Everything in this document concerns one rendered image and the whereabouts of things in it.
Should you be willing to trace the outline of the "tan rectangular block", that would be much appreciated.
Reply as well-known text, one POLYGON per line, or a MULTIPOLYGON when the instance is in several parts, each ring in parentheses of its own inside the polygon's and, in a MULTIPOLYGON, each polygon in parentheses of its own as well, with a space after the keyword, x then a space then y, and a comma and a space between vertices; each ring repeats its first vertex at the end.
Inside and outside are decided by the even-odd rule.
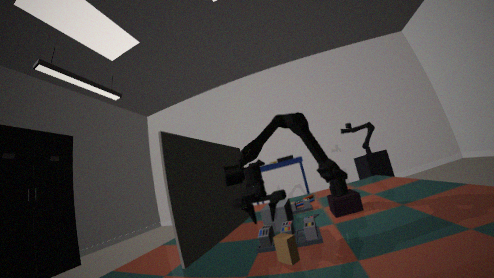
POLYGON ((279 262, 293 266, 300 261, 294 234, 280 233, 273 238, 279 262))

